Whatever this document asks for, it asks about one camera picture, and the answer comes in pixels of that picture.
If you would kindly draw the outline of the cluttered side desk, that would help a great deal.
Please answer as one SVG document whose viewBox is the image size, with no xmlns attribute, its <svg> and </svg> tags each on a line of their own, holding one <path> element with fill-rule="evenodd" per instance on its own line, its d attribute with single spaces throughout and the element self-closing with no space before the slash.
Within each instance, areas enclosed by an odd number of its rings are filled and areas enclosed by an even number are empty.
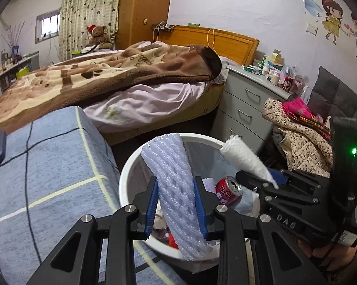
<svg viewBox="0 0 357 285">
<path fill-rule="evenodd" d="M 28 54 L 24 57 L 17 56 L 15 59 L 8 58 L 0 66 L 0 89 L 3 93 L 17 79 L 39 69 L 39 52 Z"/>
</svg>

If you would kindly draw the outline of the orange wooden wardrobe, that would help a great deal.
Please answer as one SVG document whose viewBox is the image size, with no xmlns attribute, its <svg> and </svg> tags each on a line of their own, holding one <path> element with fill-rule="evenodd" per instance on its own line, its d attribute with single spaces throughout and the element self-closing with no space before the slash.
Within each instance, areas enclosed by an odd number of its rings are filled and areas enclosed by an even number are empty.
<svg viewBox="0 0 357 285">
<path fill-rule="evenodd" d="M 168 19 L 170 0 L 119 0 L 115 48 L 153 40 L 153 27 Z"/>
</svg>

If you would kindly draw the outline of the cartoon couple wall sticker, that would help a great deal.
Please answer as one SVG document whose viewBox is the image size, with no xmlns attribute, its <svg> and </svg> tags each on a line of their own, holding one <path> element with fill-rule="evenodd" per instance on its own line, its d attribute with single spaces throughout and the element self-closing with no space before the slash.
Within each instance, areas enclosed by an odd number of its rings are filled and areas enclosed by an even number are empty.
<svg viewBox="0 0 357 285">
<path fill-rule="evenodd" d="M 357 16 L 350 14 L 351 24 L 347 22 L 345 11 L 335 0 L 303 0 L 305 14 L 314 18 L 314 24 L 308 32 L 316 35 L 318 30 L 337 45 L 341 35 L 354 39 L 357 59 Z"/>
</svg>

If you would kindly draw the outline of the small window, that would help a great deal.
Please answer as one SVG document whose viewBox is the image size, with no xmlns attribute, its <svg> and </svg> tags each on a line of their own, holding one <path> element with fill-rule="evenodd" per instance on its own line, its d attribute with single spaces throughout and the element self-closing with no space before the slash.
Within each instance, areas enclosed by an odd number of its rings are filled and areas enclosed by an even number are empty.
<svg viewBox="0 0 357 285">
<path fill-rule="evenodd" d="M 43 13 L 36 17 L 35 25 L 35 43 L 38 44 L 44 40 L 55 37 L 59 34 L 60 11 L 56 10 Z"/>
</svg>

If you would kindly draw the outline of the brown teddy bear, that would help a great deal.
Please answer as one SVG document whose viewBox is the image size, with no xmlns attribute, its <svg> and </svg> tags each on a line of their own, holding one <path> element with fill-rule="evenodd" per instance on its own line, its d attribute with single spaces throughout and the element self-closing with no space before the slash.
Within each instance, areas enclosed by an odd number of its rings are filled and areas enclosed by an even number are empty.
<svg viewBox="0 0 357 285">
<path fill-rule="evenodd" d="M 106 26 L 97 26 L 92 24 L 87 27 L 89 34 L 88 45 L 97 46 L 99 49 L 113 49 L 111 38 L 108 34 L 108 28 Z"/>
</svg>

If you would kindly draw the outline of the white pill bottle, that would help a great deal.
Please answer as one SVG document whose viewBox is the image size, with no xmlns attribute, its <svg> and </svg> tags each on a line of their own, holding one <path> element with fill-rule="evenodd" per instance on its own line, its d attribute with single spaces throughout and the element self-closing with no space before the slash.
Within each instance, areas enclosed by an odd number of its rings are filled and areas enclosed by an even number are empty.
<svg viewBox="0 0 357 285">
<path fill-rule="evenodd" d="M 274 71 L 273 75 L 271 76 L 270 81 L 271 81 L 271 83 L 273 83 L 274 85 L 279 86 L 280 72 L 279 72 L 279 71 Z"/>
</svg>

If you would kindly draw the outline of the white foam net sleeve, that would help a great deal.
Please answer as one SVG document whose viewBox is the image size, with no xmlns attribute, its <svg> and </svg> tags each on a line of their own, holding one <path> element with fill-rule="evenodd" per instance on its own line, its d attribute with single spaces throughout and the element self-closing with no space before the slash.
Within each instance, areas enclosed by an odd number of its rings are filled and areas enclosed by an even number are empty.
<svg viewBox="0 0 357 285">
<path fill-rule="evenodd" d="M 268 168 L 237 135 L 231 135 L 220 148 L 220 153 L 227 158 L 238 171 L 245 171 L 273 184 L 279 189 Z"/>
</svg>

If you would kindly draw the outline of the dark grey chair back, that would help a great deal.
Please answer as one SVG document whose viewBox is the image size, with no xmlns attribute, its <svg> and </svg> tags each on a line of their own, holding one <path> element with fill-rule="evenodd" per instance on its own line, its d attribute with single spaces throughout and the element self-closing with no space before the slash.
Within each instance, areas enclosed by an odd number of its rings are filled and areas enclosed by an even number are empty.
<svg viewBox="0 0 357 285">
<path fill-rule="evenodd" d="M 313 114 L 319 114 L 324 122 L 328 116 L 357 119 L 357 95 L 322 66 L 319 67 L 318 79 L 307 106 Z"/>
</svg>

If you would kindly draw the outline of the pink striped cloth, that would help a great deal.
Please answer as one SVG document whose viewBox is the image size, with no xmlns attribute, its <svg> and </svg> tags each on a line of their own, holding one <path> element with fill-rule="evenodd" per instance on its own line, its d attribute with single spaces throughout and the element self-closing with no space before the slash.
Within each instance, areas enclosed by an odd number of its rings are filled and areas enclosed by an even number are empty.
<svg viewBox="0 0 357 285">
<path fill-rule="evenodd" d="M 320 118 L 311 113 L 305 102 L 301 98 L 293 99 L 282 103 L 282 110 L 289 119 L 315 130 L 325 140 L 331 140 L 330 129 Z"/>
</svg>

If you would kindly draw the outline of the pink bed sheet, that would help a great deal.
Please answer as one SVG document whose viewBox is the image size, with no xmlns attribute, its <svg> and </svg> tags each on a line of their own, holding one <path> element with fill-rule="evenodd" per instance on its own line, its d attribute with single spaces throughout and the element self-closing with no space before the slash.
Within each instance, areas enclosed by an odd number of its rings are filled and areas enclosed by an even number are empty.
<svg viewBox="0 0 357 285">
<path fill-rule="evenodd" d="M 102 133 L 119 133 L 150 125 L 189 108 L 202 96 L 206 83 L 137 84 L 84 108 Z"/>
</svg>

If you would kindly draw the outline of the orange wooden headboard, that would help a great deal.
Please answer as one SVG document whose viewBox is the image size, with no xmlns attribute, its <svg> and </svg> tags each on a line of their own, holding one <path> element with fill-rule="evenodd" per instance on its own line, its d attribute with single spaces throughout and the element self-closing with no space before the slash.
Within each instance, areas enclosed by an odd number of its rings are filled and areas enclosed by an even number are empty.
<svg viewBox="0 0 357 285">
<path fill-rule="evenodd" d="M 253 63 L 256 49 L 260 43 L 258 39 L 234 32 L 183 25 L 176 25 L 170 29 L 159 29 L 157 40 L 169 45 L 200 44 L 208 46 L 218 55 L 227 57 L 243 66 Z"/>
</svg>

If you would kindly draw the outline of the patterned window curtain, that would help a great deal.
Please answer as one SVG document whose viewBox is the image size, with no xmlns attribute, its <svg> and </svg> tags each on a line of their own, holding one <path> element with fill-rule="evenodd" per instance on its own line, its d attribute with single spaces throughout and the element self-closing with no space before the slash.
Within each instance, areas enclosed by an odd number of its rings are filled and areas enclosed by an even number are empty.
<svg viewBox="0 0 357 285">
<path fill-rule="evenodd" d="M 87 28 L 105 26 L 110 39 L 115 39 L 119 28 L 120 0 L 62 0 L 59 25 L 59 58 L 72 58 L 74 51 L 83 49 L 89 42 Z"/>
</svg>

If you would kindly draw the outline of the crushed red soda can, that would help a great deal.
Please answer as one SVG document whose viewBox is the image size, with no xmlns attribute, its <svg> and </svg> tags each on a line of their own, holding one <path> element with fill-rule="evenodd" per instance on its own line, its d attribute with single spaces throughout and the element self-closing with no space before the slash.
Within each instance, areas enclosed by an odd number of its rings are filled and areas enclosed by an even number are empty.
<svg viewBox="0 0 357 285">
<path fill-rule="evenodd" d="M 242 186 L 233 176 L 222 178 L 215 186 L 216 195 L 221 204 L 229 205 L 238 200 L 242 194 Z"/>
</svg>

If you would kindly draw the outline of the grey drawer nightstand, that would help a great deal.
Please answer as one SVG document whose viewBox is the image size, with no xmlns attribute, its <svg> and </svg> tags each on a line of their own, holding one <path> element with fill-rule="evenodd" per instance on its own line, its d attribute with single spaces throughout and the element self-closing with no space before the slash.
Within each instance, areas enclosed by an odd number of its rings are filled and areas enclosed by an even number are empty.
<svg viewBox="0 0 357 285">
<path fill-rule="evenodd" d="M 253 151 L 258 152 L 271 132 L 272 123 L 262 116 L 268 99 L 285 102 L 291 94 L 238 66 L 229 66 L 224 91 L 210 136 L 225 142 L 231 135 L 239 136 Z"/>
</svg>

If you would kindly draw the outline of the white round trash bin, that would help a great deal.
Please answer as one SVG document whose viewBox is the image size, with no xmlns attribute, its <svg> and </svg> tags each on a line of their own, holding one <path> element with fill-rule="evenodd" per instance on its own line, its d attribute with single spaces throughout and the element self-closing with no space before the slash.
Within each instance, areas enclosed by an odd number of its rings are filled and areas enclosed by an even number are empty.
<svg viewBox="0 0 357 285">
<path fill-rule="evenodd" d="M 233 164 L 235 170 L 220 180 L 223 169 L 203 154 L 189 158 L 189 142 L 211 147 Z M 226 187 L 248 209 L 243 214 L 208 192 L 201 176 L 193 176 L 192 165 L 208 165 L 211 177 Z M 133 205 L 137 213 L 137 239 L 153 250 L 183 261 L 220 258 L 226 262 L 246 259 L 244 227 L 256 224 L 260 204 L 258 194 L 247 190 L 236 175 L 243 172 L 258 178 L 271 175 L 260 159 L 238 137 L 221 142 L 194 133 L 173 133 L 154 138 L 140 146 L 121 171 L 119 199 L 123 206 Z"/>
</svg>

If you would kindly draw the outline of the blue checked table cloth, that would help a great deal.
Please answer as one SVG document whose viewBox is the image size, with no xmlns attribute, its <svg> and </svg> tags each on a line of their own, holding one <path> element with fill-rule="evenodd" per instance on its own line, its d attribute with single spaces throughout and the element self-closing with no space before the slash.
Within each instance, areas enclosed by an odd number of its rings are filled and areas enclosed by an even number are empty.
<svg viewBox="0 0 357 285">
<path fill-rule="evenodd" d="M 80 107 L 53 111 L 7 137 L 0 164 L 0 273 L 25 284 L 85 214 L 121 207 L 113 153 Z"/>
</svg>

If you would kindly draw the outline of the lilac foam net sleeve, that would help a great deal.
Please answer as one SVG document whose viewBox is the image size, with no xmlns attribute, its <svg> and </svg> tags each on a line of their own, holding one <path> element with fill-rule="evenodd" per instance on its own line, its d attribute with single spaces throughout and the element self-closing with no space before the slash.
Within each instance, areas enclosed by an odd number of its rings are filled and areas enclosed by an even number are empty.
<svg viewBox="0 0 357 285">
<path fill-rule="evenodd" d="M 187 260 L 203 259 L 212 248 L 200 231 L 194 178 L 181 136 L 158 136 L 142 147 L 141 156 L 157 178 L 160 206 L 179 250 Z"/>
</svg>

